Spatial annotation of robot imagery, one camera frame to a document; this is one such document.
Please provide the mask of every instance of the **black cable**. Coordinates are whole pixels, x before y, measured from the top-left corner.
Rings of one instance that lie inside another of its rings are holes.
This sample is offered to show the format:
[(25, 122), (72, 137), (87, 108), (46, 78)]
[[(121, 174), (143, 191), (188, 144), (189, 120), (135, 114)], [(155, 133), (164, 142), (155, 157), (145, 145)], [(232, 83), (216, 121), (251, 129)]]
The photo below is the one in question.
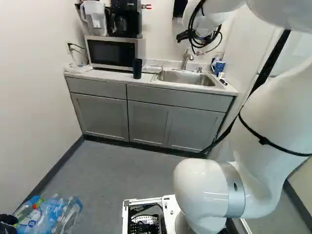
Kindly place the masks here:
[(190, 17), (190, 21), (189, 21), (189, 24), (188, 24), (188, 30), (187, 30), (188, 31), (188, 39), (189, 39), (189, 42), (191, 44), (191, 48), (192, 48), (192, 51), (193, 51), (194, 54), (196, 54), (196, 52), (194, 50), (194, 47), (201, 49), (201, 48), (207, 46), (208, 44), (212, 43), (216, 39), (217, 35), (220, 33), (220, 29), (221, 29), (221, 25), (219, 25), (217, 30), (211, 32), (208, 36), (203, 37), (203, 38), (195, 37), (196, 36), (196, 32), (193, 29), (194, 20), (196, 18), (196, 15), (198, 14), (199, 10), (201, 10), (202, 15), (204, 16), (203, 4), (204, 4), (205, 1), (206, 0), (201, 0), (198, 3), (198, 5), (196, 6), (195, 10), (193, 11), (193, 13), (192, 13), (192, 15)]
[(269, 139), (267, 139), (266, 137), (260, 135), (259, 133), (257, 133), (254, 129), (252, 129), (251, 127), (248, 126), (248, 124), (243, 120), (242, 116), (240, 115), (240, 112), (238, 114), (238, 118), (240, 120), (240, 122), (244, 125), (245, 128), (247, 128), (247, 130), (249, 132), (251, 132), (254, 136), (256, 136), (257, 138), (259, 138), (259, 143), (261, 145), (270, 145), (273, 148), (276, 148), (280, 151), (283, 151), (285, 153), (288, 153), (290, 155), (295, 155), (295, 156), (300, 156), (300, 157), (310, 157), (312, 154), (303, 154), (303, 153), (297, 153), (288, 149), (285, 149), (279, 145), (274, 144), (273, 142), (271, 142)]
[(220, 34), (220, 36), (221, 36), (219, 43), (218, 43), (218, 44), (217, 44), (217, 45), (216, 45), (213, 49), (208, 50), (208, 51), (205, 51), (205, 53), (208, 53), (208, 52), (210, 52), (210, 51), (214, 50), (215, 48), (217, 48), (217, 47), (221, 44), (222, 39), (223, 39), (223, 35), (222, 35), (222, 33), (221, 33), (221, 32), (219, 32), (218, 34)]
[(68, 47), (70, 47), (71, 45), (75, 45), (75, 46), (79, 47), (80, 49), (87, 50), (86, 48), (83, 48), (83, 47), (76, 45), (74, 43), (67, 43), (67, 45), (68, 45)]
[[(259, 86), (264, 84), (265, 81), (267, 80), (267, 78), (269, 77), (269, 74), (270, 74), (273, 66), (276, 64), (276, 61), (277, 61), (277, 59), (278, 59), (282, 49), (284, 48), (285, 43), (286, 43), (289, 35), (290, 35), (290, 30), (285, 29), (284, 32), (282, 33), (282, 35), (280, 36), (278, 42), (276, 43), (275, 47), (273, 48), (273, 50), (272, 50), (269, 58), (267, 59), (265, 65), (263, 66), (263, 68), (262, 68), (262, 70), (260, 72), (260, 74), (262, 74), (262, 76), (260, 76), (260, 75), (258, 76), (255, 84), (253, 85), (252, 91), (249, 94), (249, 97), (252, 94), (252, 92), (255, 91)], [(214, 140), (208, 147), (206, 147), (205, 149), (200, 151), (198, 154), (205, 155), (210, 149), (212, 149), (217, 144), (219, 144), (221, 141), (223, 141), (225, 139), (225, 137), (231, 132), (231, 129), (232, 129), (233, 125), (234, 125), (234, 122), (235, 122), (236, 118), (237, 118), (237, 116), (234, 118), (232, 123), (221, 134), (221, 136), (219, 136), (219, 138), (217, 140)]]

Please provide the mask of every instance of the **power cord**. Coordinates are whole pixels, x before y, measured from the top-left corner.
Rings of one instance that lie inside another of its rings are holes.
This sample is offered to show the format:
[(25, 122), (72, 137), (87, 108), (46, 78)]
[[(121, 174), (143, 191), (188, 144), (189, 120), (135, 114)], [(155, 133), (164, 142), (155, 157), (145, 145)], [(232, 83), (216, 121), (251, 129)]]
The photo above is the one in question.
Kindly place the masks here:
[(68, 48), (70, 48), (70, 46), (71, 45), (75, 45), (75, 46), (77, 46), (77, 47), (79, 47), (80, 49), (83, 49), (83, 50), (87, 50), (86, 48), (83, 48), (83, 47), (81, 47), (80, 45), (76, 45), (76, 44), (74, 44), (74, 43), (67, 43), (67, 45), (68, 45)]

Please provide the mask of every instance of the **sink basin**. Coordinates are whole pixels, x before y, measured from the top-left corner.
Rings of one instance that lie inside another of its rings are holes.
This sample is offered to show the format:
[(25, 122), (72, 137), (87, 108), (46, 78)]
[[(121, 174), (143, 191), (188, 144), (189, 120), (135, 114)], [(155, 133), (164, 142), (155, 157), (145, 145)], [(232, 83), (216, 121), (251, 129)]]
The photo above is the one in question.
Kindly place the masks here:
[(184, 70), (164, 70), (156, 79), (164, 82), (192, 84), (201, 86), (216, 86), (214, 78), (209, 77), (208, 73), (196, 73)]

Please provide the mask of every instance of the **cup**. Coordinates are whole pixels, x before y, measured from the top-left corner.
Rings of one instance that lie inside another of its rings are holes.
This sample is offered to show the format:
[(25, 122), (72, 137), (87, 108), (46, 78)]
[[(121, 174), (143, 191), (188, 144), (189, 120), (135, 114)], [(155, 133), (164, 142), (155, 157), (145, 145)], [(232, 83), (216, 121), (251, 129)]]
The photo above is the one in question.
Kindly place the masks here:
[(225, 67), (225, 62), (223, 61), (214, 61), (211, 64), (211, 69), (217, 77), (220, 72), (223, 72), (224, 67)]
[(141, 79), (142, 77), (142, 59), (136, 58), (133, 60), (133, 78)]

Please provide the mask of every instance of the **base cabinet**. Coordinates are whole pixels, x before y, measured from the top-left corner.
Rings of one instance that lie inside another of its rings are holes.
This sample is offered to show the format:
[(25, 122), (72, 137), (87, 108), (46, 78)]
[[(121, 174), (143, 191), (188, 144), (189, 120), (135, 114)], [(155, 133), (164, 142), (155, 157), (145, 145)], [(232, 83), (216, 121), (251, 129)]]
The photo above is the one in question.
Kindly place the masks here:
[(128, 101), (131, 142), (199, 152), (215, 137), (224, 113)]
[(84, 134), (129, 141), (127, 101), (71, 94)]

